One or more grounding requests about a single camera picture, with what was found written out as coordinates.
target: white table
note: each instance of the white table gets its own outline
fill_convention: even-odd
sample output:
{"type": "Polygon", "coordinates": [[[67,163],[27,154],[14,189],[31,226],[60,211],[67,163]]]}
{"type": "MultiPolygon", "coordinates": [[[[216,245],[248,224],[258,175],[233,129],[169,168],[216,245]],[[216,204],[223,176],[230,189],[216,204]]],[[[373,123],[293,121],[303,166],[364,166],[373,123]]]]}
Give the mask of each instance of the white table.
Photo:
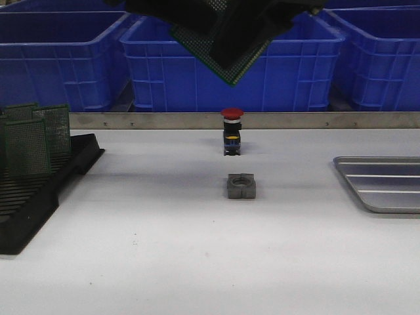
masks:
{"type": "Polygon", "coordinates": [[[331,162],[419,156],[419,130],[244,130],[236,157],[221,131],[95,133],[105,154],[0,257],[0,314],[420,313],[420,216],[365,211],[331,162]]]}

